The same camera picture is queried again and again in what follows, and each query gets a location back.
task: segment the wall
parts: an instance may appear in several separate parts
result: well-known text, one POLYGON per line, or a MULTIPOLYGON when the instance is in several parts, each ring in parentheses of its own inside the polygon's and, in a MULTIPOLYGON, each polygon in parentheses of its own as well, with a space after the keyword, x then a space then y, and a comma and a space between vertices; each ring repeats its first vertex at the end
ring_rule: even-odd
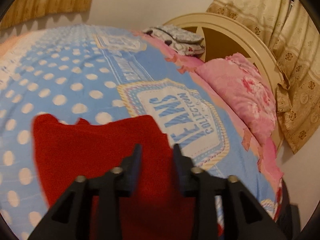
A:
POLYGON ((310 219, 320 200, 320 129, 293 155, 287 142, 281 147, 277 163, 284 172, 284 180, 292 203, 300 209, 301 226, 310 219))
POLYGON ((213 0, 92 0, 90 12, 29 21, 0 33, 0 42, 26 31, 78 23, 143 29, 191 12, 204 12, 213 0))

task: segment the gold curtain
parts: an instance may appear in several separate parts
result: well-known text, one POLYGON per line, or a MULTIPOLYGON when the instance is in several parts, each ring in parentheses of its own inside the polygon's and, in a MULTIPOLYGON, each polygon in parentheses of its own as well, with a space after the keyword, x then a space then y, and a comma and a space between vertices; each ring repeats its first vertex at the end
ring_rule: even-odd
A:
POLYGON ((0 30, 53 13, 84 12, 92 0, 15 0, 0 22, 0 30))
POLYGON ((296 153, 320 125, 320 35, 298 0, 272 52, 285 78, 277 90, 277 116, 296 153))
POLYGON ((289 5, 290 0, 214 0, 207 12, 222 14, 242 23, 273 48, 289 5))

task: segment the folded red garment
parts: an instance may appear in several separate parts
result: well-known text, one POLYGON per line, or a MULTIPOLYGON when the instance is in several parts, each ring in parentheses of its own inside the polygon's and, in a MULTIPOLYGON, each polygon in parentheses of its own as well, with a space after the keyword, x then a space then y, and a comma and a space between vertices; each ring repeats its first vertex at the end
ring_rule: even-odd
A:
POLYGON ((33 123, 34 158, 47 201, 52 206, 76 176, 94 178, 118 166, 142 145, 136 192, 120 198, 124 240, 189 240, 194 198, 183 198, 172 178, 172 149, 151 116, 138 116, 106 125, 80 119, 64 125, 50 115, 33 123))

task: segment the screw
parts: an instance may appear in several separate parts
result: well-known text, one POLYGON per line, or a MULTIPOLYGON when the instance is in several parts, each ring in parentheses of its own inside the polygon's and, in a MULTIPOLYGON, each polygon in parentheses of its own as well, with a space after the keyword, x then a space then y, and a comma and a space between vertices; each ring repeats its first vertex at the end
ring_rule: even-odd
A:
POLYGON ((235 183, 235 182, 238 182, 238 181, 239 181, 239 179, 238 179, 238 177, 237 177, 236 175, 230 175, 230 176, 228 177, 228 180, 229 180, 231 183, 235 183))
POLYGON ((114 167, 110 171, 114 174, 120 174, 123 172, 123 169, 121 167, 114 167))
POLYGON ((199 173, 203 172, 203 169, 201 169, 199 167, 193 167, 193 168, 191 168, 191 172, 193 174, 199 174, 199 173))
POLYGON ((85 180, 86 180, 85 176, 79 175, 78 177, 76 177, 76 182, 82 183, 82 182, 85 182, 85 180))

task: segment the pink pillow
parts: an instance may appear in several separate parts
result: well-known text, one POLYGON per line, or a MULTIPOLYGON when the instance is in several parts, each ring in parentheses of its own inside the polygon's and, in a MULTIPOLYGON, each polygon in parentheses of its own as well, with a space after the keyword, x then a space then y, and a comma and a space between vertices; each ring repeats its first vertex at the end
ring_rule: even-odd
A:
POLYGON ((244 121, 263 145, 276 126, 276 101, 258 69, 242 54, 212 59, 196 73, 244 121))

